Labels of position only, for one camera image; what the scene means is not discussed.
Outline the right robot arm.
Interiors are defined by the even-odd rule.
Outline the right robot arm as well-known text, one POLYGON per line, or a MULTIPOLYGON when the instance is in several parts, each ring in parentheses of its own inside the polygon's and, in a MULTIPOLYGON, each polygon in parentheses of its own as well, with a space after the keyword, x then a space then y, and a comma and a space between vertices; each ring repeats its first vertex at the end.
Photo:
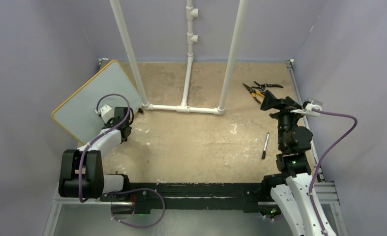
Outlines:
POLYGON ((317 117, 322 102, 306 100, 302 105, 290 97, 277 98, 266 90, 260 109, 277 109, 269 116, 278 122, 276 165, 279 174, 264 176, 261 194, 274 200, 295 236, 334 236, 314 189, 306 152, 311 150, 313 133, 298 121, 304 116, 317 117))

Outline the yellow framed whiteboard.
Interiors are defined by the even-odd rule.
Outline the yellow framed whiteboard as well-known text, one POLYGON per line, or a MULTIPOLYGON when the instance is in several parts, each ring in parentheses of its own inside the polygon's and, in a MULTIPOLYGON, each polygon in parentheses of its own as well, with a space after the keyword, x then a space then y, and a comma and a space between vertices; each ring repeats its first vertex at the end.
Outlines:
POLYGON ((125 96, 134 111, 142 107, 142 97, 135 83, 118 60, 106 64, 59 105, 52 112, 52 119, 78 142, 87 143, 104 125, 95 112, 96 104, 101 97, 112 93, 125 96))

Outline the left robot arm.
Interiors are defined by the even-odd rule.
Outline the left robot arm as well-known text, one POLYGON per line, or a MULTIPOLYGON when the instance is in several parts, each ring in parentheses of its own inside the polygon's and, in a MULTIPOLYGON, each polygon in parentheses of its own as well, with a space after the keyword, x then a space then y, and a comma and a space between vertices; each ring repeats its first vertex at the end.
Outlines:
POLYGON ((101 132, 78 149, 62 154, 58 193, 63 198, 78 198, 81 202, 112 193, 119 201, 131 196, 130 181, 125 174, 105 174, 102 158, 128 140, 133 122, 133 109, 116 107, 101 132))

